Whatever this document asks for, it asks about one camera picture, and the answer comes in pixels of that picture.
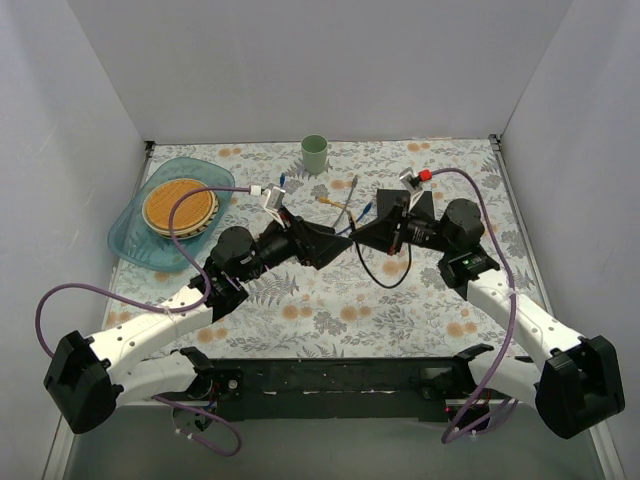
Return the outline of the black network switch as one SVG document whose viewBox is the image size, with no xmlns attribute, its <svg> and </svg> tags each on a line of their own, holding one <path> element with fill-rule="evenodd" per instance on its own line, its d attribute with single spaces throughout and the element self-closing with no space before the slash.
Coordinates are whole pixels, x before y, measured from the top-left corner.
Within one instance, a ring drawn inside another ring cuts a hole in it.
<svg viewBox="0 0 640 480">
<path fill-rule="evenodd" d="M 401 225 L 405 219 L 410 194 L 406 190 L 378 189 L 376 192 L 376 221 Z"/>
</svg>

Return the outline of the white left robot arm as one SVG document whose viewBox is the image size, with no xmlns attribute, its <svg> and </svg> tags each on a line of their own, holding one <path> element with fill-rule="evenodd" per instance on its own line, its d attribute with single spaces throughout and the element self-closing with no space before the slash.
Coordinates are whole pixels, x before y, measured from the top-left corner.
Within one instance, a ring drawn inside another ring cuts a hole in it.
<svg viewBox="0 0 640 480">
<path fill-rule="evenodd" d="M 45 390 L 75 434 L 95 429 L 131 401 L 173 392 L 203 399 L 214 383 L 204 354 L 187 349 L 161 360 L 152 354 L 233 312 L 248 297 L 245 283 L 290 259 L 320 270 L 351 245 L 334 228 L 286 208 L 258 237 L 229 227 L 197 275 L 160 306 L 146 305 L 143 314 L 90 336 L 65 335 L 50 355 Z"/>
</svg>

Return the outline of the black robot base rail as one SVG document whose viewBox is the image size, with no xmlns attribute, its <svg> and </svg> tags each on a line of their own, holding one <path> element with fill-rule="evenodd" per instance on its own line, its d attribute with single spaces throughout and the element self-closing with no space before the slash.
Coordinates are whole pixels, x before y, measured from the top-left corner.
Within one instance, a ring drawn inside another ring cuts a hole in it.
<svg viewBox="0 0 640 480">
<path fill-rule="evenodd" d="M 209 359 L 186 351 L 196 379 L 174 401 L 215 401 L 230 422 L 276 419 L 404 418 L 444 421 L 448 400 L 476 387 L 469 364 L 481 344 L 453 357 Z"/>
</svg>

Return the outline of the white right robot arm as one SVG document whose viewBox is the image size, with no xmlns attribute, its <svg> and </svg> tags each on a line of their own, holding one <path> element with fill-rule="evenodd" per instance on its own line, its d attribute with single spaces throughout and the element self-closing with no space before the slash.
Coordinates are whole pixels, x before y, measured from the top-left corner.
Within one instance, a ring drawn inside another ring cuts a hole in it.
<svg viewBox="0 0 640 480">
<path fill-rule="evenodd" d="M 354 229 L 351 239 L 388 255 L 403 246 L 441 252 L 438 269 L 444 283 L 501 325 L 506 341 L 516 341 L 540 373 L 536 380 L 520 380 L 517 369 L 509 368 L 501 356 L 488 366 L 473 359 L 452 373 L 460 395 L 475 397 L 489 387 L 529 403 L 564 439 L 624 410 L 613 344 L 603 336 L 585 337 L 516 292 L 507 269 L 481 245 L 485 231 L 481 204 L 455 199 L 440 219 L 415 213 L 412 205 L 409 198 L 398 198 L 385 215 Z"/>
</svg>

